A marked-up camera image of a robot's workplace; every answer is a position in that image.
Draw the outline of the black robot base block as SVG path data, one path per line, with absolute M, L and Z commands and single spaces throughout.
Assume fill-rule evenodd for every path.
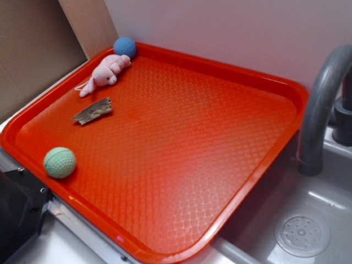
M 1 263 L 12 263 L 40 236 L 50 195 L 26 169 L 1 172 Z

